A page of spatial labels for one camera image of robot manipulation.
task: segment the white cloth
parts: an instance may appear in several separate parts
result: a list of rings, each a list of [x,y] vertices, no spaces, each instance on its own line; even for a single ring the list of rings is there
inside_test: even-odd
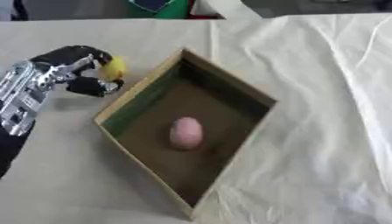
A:
[[[189,47],[279,101],[196,223],[392,223],[390,15],[244,17],[2,23],[0,70],[91,45],[126,59],[129,88]],[[188,223],[93,125],[117,96],[53,93],[0,183],[0,222]]]

